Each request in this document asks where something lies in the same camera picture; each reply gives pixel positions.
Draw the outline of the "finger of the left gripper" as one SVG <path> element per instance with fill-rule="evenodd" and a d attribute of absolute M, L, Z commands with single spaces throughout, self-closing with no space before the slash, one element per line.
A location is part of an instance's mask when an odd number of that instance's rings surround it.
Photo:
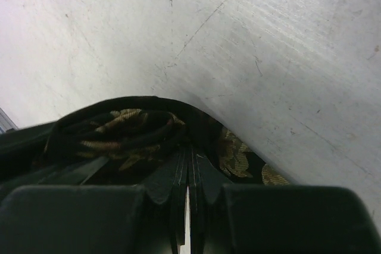
<path fill-rule="evenodd" d="M 86 120 L 59 120 L 1 135 L 1 188 L 107 184 L 108 158 L 79 154 L 80 140 L 95 127 Z"/>

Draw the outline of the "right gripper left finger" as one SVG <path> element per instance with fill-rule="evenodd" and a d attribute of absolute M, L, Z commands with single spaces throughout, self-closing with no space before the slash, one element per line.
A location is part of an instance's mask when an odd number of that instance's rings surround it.
<path fill-rule="evenodd" d="M 139 184 L 91 185 L 104 157 L 1 183 L 2 253 L 179 253 L 187 152 Z"/>

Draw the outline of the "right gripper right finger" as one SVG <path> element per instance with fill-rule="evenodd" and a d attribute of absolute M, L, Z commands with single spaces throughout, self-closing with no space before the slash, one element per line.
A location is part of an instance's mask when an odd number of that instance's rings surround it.
<path fill-rule="evenodd" d="M 235 184 L 205 155 L 188 159 L 192 253 L 379 253 L 361 199 L 327 186 Z"/>

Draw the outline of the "black gold floral tie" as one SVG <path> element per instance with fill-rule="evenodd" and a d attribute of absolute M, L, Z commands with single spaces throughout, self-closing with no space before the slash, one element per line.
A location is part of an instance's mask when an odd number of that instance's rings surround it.
<path fill-rule="evenodd" d="M 106 157 L 91 184 L 136 184 L 192 147 L 235 183 L 288 183 L 246 143 L 192 105 L 156 96 L 109 99 L 72 112 L 44 138 L 35 168 Z"/>

